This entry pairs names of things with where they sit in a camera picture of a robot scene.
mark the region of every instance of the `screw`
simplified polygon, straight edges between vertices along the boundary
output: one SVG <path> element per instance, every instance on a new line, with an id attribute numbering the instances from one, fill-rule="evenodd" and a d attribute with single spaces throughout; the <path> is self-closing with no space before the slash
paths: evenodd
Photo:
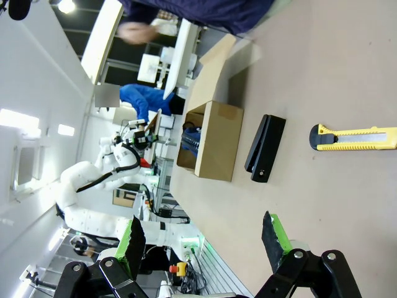
<path id="1" fill-rule="evenodd" d="M 336 255 L 334 253 L 330 253 L 327 255 L 327 258 L 331 261 L 334 261 L 336 259 Z"/>
<path id="2" fill-rule="evenodd" d="M 303 253 L 301 251 L 297 251 L 296 253 L 293 254 L 293 256 L 296 259 L 300 259 L 300 258 L 303 258 Z"/>

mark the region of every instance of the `blue shirt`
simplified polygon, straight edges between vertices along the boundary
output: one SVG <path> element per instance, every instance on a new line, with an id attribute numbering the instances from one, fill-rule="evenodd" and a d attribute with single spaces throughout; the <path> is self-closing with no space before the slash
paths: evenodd
<path id="1" fill-rule="evenodd" d="M 120 88 L 120 100 L 129 102 L 136 110 L 136 118 L 149 122 L 149 111 L 157 112 L 162 110 L 162 114 L 171 116 L 169 101 L 174 96 L 171 93 L 166 100 L 163 100 L 164 90 L 152 87 L 129 84 Z"/>
<path id="2" fill-rule="evenodd" d="M 245 33 L 258 24 L 274 0 L 118 0 L 127 22 L 150 24 L 159 9 L 191 22 L 224 27 L 232 34 Z"/>

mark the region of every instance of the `stapler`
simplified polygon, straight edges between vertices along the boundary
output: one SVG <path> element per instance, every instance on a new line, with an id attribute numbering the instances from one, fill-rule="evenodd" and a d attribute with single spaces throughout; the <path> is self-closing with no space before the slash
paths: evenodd
<path id="1" fill-rule="evenodd" d="M 252 173 L 252 181 L 266 183 L 269 180 L 285 121 L 273 115 L 263 116 L 244 166 Z"/>

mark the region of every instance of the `box cutter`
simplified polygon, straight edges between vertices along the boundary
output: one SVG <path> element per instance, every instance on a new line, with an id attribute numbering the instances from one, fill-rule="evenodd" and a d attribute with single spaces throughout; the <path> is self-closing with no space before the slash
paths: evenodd
<path id="1" fill-rule="evenodd" d="M 318 151 L 396 149 L 397 127 L 334 131 L 318 124 L 311 129 L 309 141 Z"/>

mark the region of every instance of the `open cardboard box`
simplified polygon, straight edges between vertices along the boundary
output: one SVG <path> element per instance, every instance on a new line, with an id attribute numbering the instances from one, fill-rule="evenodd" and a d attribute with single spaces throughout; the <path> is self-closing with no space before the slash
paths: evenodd
<path id="1" fill-rule="evenodd" d="M 189 88 L 184 122 L 202 127 L 197 158 L 179 148 L 177 166 L 201 178 L 231 181 L 244 111 L 222 102 L 229 82 L 225 67 L 236 42 L 232 35 L 220 40 L 200 62 L 202 70 Z"/>

